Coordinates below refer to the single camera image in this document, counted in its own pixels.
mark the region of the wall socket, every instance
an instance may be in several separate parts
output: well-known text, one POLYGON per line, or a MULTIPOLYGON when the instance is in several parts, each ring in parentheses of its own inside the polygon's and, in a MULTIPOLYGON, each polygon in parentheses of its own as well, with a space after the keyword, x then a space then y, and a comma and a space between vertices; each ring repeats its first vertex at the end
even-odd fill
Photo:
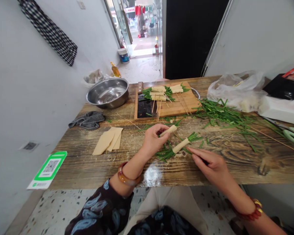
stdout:
POLYGON ((77 0, 77 3, 78 3, 79 7, 80 7, 82 10, 85 10, 85 9, 86 9, 84 3, 83 3, 81 0, 77 0))

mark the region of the floral sleeve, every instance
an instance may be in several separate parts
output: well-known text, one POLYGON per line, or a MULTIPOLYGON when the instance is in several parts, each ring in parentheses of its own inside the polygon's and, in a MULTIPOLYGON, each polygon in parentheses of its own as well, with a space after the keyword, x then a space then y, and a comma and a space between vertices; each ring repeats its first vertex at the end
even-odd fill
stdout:
POLYGON ((65 229, 65 235, 120 233, 126 226, 134 193, 120 196, 107 180, 85 203, 77 217, 65 229))

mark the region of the hand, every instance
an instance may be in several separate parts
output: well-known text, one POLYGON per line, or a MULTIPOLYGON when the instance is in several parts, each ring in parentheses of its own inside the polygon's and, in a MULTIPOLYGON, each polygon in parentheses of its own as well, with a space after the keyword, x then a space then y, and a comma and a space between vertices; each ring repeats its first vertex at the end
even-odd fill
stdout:
POLYGON ((163 144, 169 139, 171 133, 166 133, 162 137, 158 137, 162 132, 169 129, 168 126, 163 124, 156 124, 145 132, 144 143, 140 149, 148 157, 148 160, 155 155, 159 149, 162 148, 163 144))
POLYGON ((187 149, 193 153, 194 162, 207 179, 224 194, 238 186, 230 174, 223 157, 204 149, 190 147, 187 147, 187 149))

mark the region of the electrical outlet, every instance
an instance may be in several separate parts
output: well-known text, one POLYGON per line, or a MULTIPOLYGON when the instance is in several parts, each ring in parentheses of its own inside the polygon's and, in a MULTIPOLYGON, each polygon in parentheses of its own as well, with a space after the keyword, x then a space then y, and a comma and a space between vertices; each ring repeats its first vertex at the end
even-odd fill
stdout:
POLYGON ((85 9, 86 9, 86 7, 85 7, 84 3, 82 2, 82 0, 77 0, 77 3, 78 3, 79 7, 80 7, 82 10, 85 10, 85 9))
POLYGON ((36 141, 29 141, 28 143, 24 144, 22 147, 19 148, 21 151, 32 152, 37 148, 39 143, 36 141))

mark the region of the wooden table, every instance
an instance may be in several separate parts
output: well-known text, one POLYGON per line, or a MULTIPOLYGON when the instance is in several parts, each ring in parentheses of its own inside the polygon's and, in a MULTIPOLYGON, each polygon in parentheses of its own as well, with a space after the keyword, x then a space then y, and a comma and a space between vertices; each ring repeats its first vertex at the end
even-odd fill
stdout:
MULTIPOLYGON (((209 85, 216 81, 219 76, 202 77, 175 80, 175 82, 188 81, 189 84, 199 91, 201 98, 206 98, 209 85)), ((144 83, 144 86, 155 84, 166 84, 171 81, 156 83, 144 83)), ((107 178, 117 172, 119 165, 130 158, 139 150, 144 140, 144 133, 138 132, 138 128, 144 128, 146 124, 155 124, 154 120, 138 121, 133 120, 135 89, 137 84, 129 87, 129 99, 121 107, 114 110, 100 110, 96 106, 85 104, 78 116, 89 111, 100 111, 106 118, 112 120, 100 123, 100 128, 94 131, 87 131, 75 126, 68 129, 64 134, 54 152, 67 151, 68 156, 60 167, 54 178, 50 189, 93 189, 100 187, 107 178), (98 142, 100 135, 108 131, 110 127, 123 127, 121 147, 100 156, 92 156, 92 152, 98 142)), ((243 136, 232 133, 237 132, 236 128, 220 129, 215 126, 203 127, 209 120, 187 117, 180 122, 177 131, 182 138, 187 137, 193 131, 201 132, 201 135, 210 140, 210 144, 204 144, 204 148, 222 155, 228 165, 230 172, 239 184, 257 183, 294 183, 294 151, 277 143, 263 135, 259 135, 265 144, 252 141, 254 146, 261 149, 260 152, 253 152, 243 136)), ((288 144, 291 143, 271 131, 269 128, 258 125, 255 128, 288 144)), ((171 138, 173 143, 178 143, 177 138, 171 138)), ((173 186, 173 185, 207 185, 208 180, 194 164, 190 154, 177 154, 168 163, 159 161, 153 157, 145 166, 143 171, 144 179, 138 186, 173 186)))

